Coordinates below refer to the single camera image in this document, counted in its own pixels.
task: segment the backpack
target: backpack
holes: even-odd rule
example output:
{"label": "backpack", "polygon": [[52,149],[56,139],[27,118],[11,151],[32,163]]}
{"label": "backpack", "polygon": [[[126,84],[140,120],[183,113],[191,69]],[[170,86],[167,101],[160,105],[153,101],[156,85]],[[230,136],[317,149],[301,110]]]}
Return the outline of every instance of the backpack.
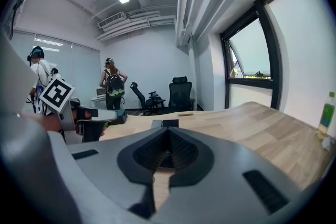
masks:
{"label": "backpack", "polygon": [[111,98],[118,98],[125,94],[125,86],[117,74],[110,74],[105,69],[104,72],[108,75],[106,79],[106,92]]}

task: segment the vr headset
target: vr headset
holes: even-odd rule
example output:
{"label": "vr headset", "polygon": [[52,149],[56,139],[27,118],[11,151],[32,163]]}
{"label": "vr headset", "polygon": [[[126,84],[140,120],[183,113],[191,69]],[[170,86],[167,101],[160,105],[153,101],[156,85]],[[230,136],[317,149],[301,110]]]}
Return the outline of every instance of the vr headset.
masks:
{"label": "vr headset", "polygon": [[27,61],[30,63],[31,58],[44,58],[44,52],[40,46],[36,46],[31,53],[27,56]]}
{"label": "vr headset", "polygon": [[105,61],[105,66],[108,65],[108,64],[111,63],[111,62],[114,63],[113,59],[111,59],[111,58],[107,58],[106,61]]}

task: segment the window frame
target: window frame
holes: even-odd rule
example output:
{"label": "window frame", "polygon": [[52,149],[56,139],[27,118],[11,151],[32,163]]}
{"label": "window frame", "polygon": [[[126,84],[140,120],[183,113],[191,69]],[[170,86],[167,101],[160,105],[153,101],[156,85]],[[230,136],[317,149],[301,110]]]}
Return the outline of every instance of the window frame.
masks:
{"label": "window frame", "polygon": [[[266,12],[265,5],[273,0],[256,0],[253,6],[240,16],[232,25],[220,34],[222,42],[223,57],[225,61],[225,108],[229,108],[230,103],[230,84],[246,85],[258,88],[272,89],[272,98],[270,107],[279,110],[282,96],[282,58],[279,46],[279,41],[276,36],[274,26]],[[247,27],[254,20],[259,19],[262,30],[264,32],[269,64],[270,64],[270,79],[251,79],[251,78],[230,78],[230,64],[233,62],[230,53],[230,48],[235,54],[234,48],[230,46],[229,39],[236,33]],[[238,64],[241,61],[239,56],[235,54]]]}

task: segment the jeans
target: jeans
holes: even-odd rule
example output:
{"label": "jeans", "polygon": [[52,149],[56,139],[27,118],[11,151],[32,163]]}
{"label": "jeans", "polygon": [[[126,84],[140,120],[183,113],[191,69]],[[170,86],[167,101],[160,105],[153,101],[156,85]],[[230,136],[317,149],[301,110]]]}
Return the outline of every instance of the jeans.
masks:
{"label": "jeans", "polygon": [[106,93],[106,109],[107,110],[117,110],[120,109],[121,97],[111,98],[108,93]]}

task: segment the woman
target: woman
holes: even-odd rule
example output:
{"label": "woman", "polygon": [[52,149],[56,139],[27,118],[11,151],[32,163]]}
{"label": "woman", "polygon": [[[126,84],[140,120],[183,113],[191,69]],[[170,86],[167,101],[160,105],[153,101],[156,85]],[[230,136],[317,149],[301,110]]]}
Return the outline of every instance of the woman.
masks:
{"label": "woman", "polygon": [[[122,82],[125,84],[127,81],[127,75],[120,72],[115,66],[114,61],[111,58],[107,58],[105,61],[105,67],[106,69],[102,72],[99,86],[105,88],[106,87],[106,80],[109,77],[109,75],[116,74],[120,77],[122,77]],[[121,97],[112,98],[109,96],[109,94],[106,92],[106,108],[108,110],[116,110],[120,109],[120,102]]]}

